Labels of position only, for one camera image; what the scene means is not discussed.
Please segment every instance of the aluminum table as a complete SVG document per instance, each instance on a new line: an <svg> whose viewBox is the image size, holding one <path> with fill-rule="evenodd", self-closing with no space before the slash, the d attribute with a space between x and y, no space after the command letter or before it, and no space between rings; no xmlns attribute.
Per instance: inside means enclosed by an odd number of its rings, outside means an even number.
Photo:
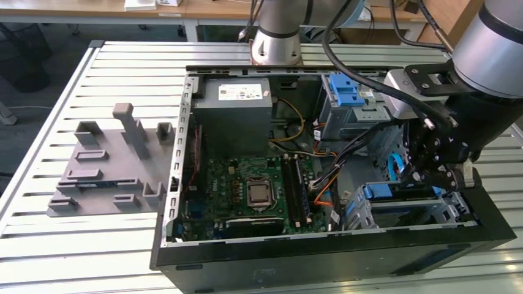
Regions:
<svg viewBox="0 0 523 294"><path fill-rule="evenodd" d="M349 65L442 62L433 50L389 46L333 46ZM0 293L180 293L148 269L154 213L50 218L48 201L77 139L77 122L112 119L117 102L134 106L144 127L176 127L186 65L249 64L248 47L234 43L105 42L88 48L0 198ZM306 65L326 65L321 47L302 45ZM523 236L523 149L512 126L485 147L474 164L491 197ZM464 256L417 276L265 289L270 293L523 293L523 239Z"/></svg>

